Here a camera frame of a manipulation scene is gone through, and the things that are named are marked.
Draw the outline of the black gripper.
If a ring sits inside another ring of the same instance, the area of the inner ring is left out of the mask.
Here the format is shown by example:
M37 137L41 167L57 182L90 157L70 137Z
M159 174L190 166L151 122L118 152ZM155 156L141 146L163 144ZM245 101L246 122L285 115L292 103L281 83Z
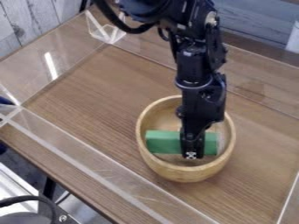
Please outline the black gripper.
M205 156L203 132L225 120L228 77L214 73L205 85L175 81L182 90L182 156L202 159Z

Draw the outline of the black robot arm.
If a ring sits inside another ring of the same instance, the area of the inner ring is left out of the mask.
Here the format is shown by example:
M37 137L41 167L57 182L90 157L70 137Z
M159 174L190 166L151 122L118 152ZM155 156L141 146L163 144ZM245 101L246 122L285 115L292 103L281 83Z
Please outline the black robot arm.
M221 17L213 0L94 0L110 22L126 33L158 29L177 63L175 85L182 90L182 156L205 157L206 130L225 120L228 62Z

